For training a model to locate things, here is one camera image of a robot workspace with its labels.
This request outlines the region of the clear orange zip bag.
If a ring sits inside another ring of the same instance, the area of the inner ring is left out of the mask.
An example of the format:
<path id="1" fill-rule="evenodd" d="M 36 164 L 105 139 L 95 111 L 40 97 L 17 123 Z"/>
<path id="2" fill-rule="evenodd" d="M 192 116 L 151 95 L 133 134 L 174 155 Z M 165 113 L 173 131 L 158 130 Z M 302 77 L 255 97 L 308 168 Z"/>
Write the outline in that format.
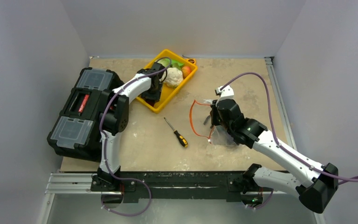
<path id="1" fill-rule="evenodd" d="M 226 130 L 221 125 L 211 125 L 210 131 L 208 136 L 199 134 L 195 127 L 193 122 L 193 109 L 195 105 L 202 105 L 202 106 L 210 106 L 211 100 L 206 100 L 205 103 L 200 103 L 197 100 L 194 100 L 189 111 L 189 122 L 190 127 L 193 133 L 198 137 L 204 137 L 207 138 L 207 141 L 211 145 L 220 145 L 220 146 L 226 146 L 226 147 L 234 147 L 236 144 L 234 143 L 233 138 L 226 132 Z"/>

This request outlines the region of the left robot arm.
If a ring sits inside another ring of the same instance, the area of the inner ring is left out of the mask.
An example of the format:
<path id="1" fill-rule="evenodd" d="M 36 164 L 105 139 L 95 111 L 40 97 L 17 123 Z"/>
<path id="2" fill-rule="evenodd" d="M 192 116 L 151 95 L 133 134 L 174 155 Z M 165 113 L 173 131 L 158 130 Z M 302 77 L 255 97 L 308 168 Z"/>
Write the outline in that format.
<path id="1" fill-rule="evenodd" d="M 117 172 L 120 170 L 119 149 L 122 132 L 129 122 L 129 105 L 138 96 L 151 102 L 158 102 L 161 97 L 163 81 L 172 64 L 166 66 L 158 61 L 149 69 L 141 69 L 128 82 L 108 92 L 108 103 L 99 122 L 102 141 L 102 157 L 97 177 L 109 191 L 120 186 Z"/>

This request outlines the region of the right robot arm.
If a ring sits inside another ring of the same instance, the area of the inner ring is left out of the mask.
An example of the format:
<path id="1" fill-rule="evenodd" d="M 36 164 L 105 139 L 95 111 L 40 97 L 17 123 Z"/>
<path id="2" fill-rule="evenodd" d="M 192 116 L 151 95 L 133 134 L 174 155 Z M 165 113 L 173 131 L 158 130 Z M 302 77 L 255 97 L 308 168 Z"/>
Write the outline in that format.
<path id="1" fill-rule="evenodd" d="M 244 192 L 270 188 L 297 197 L 312 212 L 324 212 L 338 189 L 338 181 L 333 178 L 338 174 L 335 165 L 322 165 L 289 147 L 264 124 L 244 117 L 233 99 L 213 100 L 210 107 L 212 125 L 222 126 L 235 144 L 245 145 L 286 169 L 283 173 L 252 164 L 242 175 Z"/>

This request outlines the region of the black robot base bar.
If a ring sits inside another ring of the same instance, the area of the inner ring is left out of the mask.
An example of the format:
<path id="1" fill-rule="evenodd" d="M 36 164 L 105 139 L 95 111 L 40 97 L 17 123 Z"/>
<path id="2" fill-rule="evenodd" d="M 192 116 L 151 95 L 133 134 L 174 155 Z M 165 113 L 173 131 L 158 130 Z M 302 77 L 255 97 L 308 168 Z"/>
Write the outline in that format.
<path id="1" fill-rule="evenodd" d="M 98 170 L 92 192 L 117 195 L 123 203 L 139 199 L 206 199 L 259 205 L 271 188 L 259 187 L 244 171 L 118 171 L 118 178 Z"/>

